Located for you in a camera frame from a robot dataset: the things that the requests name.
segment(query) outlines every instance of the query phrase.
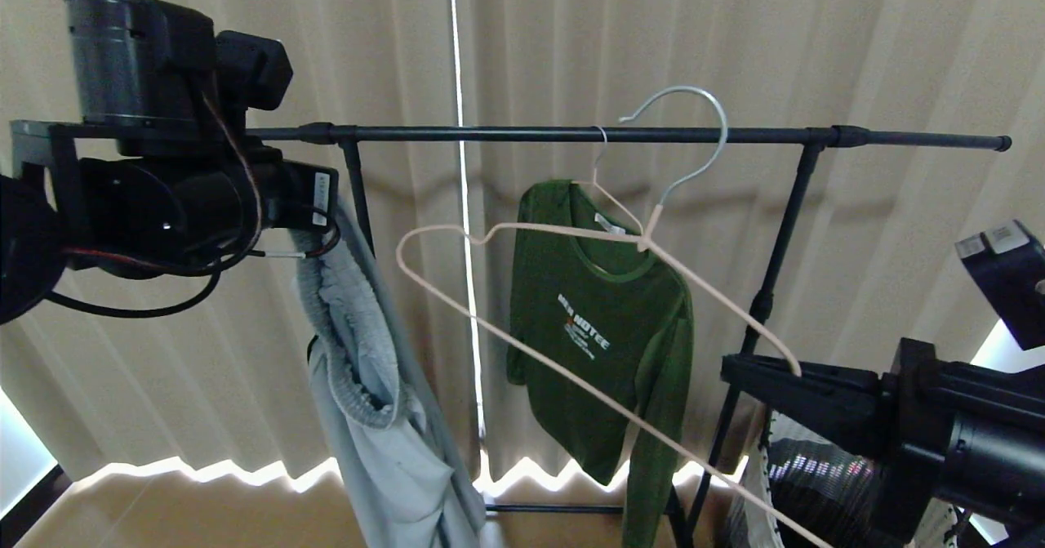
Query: brown tiled floor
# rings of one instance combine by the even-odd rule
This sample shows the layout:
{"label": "brown tiled floor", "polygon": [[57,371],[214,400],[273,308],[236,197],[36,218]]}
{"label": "brown tiled floor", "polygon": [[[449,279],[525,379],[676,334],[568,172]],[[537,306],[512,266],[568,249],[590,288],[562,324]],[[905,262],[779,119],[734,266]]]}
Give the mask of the brown tiled floor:
{"label": "brown tiled floor", "polygon": [[[620,518],[613,516],[491,515],[482,531],[484,548],[613,548],[620,542]],[[656,547],[672,545],[664,520]],[[252,486],[226,476],[200,483],[182,473],[148,478],[112,475],[87,487],[74,486],[18,544],[18,548],[364,546],[334,475],[297,493],[285,480]]]}

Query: green shirt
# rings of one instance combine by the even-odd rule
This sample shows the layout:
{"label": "green shirt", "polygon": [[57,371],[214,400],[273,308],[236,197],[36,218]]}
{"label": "green shirt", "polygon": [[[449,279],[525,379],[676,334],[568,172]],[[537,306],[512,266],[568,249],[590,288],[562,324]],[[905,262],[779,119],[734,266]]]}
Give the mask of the green shirt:
{"label": "green shirt", "polygon": [[[534,184],[519,222],[625,231],[570,181]],[[634,244],[519,230],[511,334],[678,439],[690,384],[693,306],[681,277]],[[512,348],[508,381],[526,385],[541,427],[607,484],[627,418]],[[652,546],[678,456],[642,432],[631,452],[624,545]]]}

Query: beige curtain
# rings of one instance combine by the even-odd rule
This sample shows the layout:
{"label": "beige curtain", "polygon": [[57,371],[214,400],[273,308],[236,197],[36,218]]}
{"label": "beige curtain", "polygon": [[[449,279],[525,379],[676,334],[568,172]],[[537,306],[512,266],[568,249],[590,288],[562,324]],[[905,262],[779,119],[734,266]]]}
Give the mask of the beige curtain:
{"label": "beige curtain", "polygon": [[[1045,231],[1045,0],[459,0],[469,123],[614,124],[669,84],[715,91],[736,127],[865,124],[1011,134],[989,151],[863,147],[820,158],[776,288],[770,327],[799,358],[887,369],[900,337],[972,358],[996,317],[952,243],[1017,216]],[[642,124],[715,124],[688,95]],[[500,143],[469,152],[474,231],[515,218],[550,177],[588,177],[598,146]],[[641,218],[709,146],[611,146],[600,168]],[[657,238],[747,306],[787,200],[798,146],[728,146],[675,191]],[[475,251],[482,313],[508,322],[512,238]],[[725,387],[719,358],[742,321],[694,292],[696,347],[684,443],[709,452]],[[494,479],[522,456],[567,456],[505,381],[504,344],[482,347]],[[764,343],[760,353],[772,353]],[[741,413],[750,411],[750,404]],[[735,423],[738,433],[743,419]],[[736,456],[737,443],[733,444]]]}
{"label": "beige curtain", "polygon": [[[201,9],[218,30],[284,43],[292,87],[279,110],[254,114],[251,124],[456,123],[448,0],[167,1]],[[79,119],[63,1],[0,0],[0,162],[9,174],[7,120]],[[109,142],[79,143],[82,156],[114,158]],[[287,158],[342,170],[342,197],[351,201],[340,151],[279,146]],[[409,229],[459,222],[456,146],[366,143],[363,168],[378,266],[462,452],[478,462],[468,326],[408,286],[392,256]],[[270,249],[288,242],[282,231],[264,236]],[[466,298],[462,244],[425,242],[411,256]],[[160,320],[95,318],[41,303],[0,328],[4,391],[74,478],[109,462],[170,456],[194,467],[232,459],[248,471],[282,460],[300,475],[330,453],[307,390],[312,332],[293,276],[294,262],[249,259],[224,274],[207,302]],[[67,273],[59,290],[146,307],[200,287],[86,271]]]}

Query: white label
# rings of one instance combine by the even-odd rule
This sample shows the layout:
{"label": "white label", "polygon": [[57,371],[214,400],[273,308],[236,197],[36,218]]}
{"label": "white label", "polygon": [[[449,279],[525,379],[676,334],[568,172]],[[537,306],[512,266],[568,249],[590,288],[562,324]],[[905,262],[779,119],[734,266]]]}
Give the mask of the white label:
{"label": "white label", "polygon": [[[327,210],[326,206],[330,199],[330,175],[326,173],[316,174],[316,186],[312,188],[312,206],[317,209]],[[312,225],[326,225],[326,216],[321,213],[312,213]]]}
{"label": "white label", "polygon": [[954,249],[958,251],[958,258],[968,258],[973,254],[979,254],[981,251],[986,250],[983,246],[983,241],[980,239],[979,234],[972,237],[967,237],[959,243],[954,245]]}
{"label": "white label", "polygon": [[1030,238],[1023,233],[1016,222],[1008,222],[1004,226],[998,226],[985,232],[986,241],[991,244],[991,249],[995,254],[1004,254],[1008,250],[1015,250],[1026,244],[1030,244]]}
{"label": "white label", "polygon": [[611,234],[624,235],[627,233],[627,230],[625,230],[624,228],[610,224],[609,220],[607,220],[602,213],[595,214],[595,222],[601,225],[602,229],[606,230]]}

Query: black clothes rack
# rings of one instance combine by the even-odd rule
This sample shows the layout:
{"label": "black clothes rack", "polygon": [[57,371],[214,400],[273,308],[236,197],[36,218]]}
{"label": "black clothes rack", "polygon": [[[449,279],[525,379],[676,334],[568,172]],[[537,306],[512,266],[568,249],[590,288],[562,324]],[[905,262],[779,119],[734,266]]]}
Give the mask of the black clothes rack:
{"label": "black clothes rack", "polygon": [[[344,151],[345,165],[352,187],[352,200],[359,228],[373,251],[373,235],[367,207],[366,187],[359,161],[359,142],[597,142],[604,141],[603,132],[598,128],[450,128],[450,127],[362,127],[362,124],[332,124],[326,122],[302,124],[299,128],[273,128],[251,130],[248,134],[261,140],[302,141],[309,143],[335,143]],[[605,141],[625,143],[715,143],[718,142],[717,128],[605,128]],[[784,265],[791,234],[794,232],[798,212],[802,210],[809,181],[816,169],[817,158],[827,149],[851,149],[865,145],[934,146],[952,149],[976,149],[1006,151],[1012,145],[1008,136],[963,136],[951,134],[919,134],[910,132],[875,132],[851,124],[834,124],[832,128],[734,128],[729,130],[729,143],[797,143],[802,145],[802,156],[795,173],[791,195],[781,218],[776,241],[766,267],[762,287],[754,295],[750,315],[761,323],[769,319],[773,306],[773,288]],[[741,355],[754,353],[759,333],[747,327],[740,347]],[[719,412],[715,438],[709,462],[717,465],[722,454],[726,432],[733,423],[740,390],[730,386],[725,402]],[[672,488],[665,507],[665,515],[671,524],[675,544],[679,548],[693,547],[693,533],[697,527],[701,508],[707,498],[711,477],[704,473],[697,489],[693,505],[687,510]],[[620,513],[622,507],[616,505],[534,505],[493,504],[487,511],[530,511],[554,513]]]}

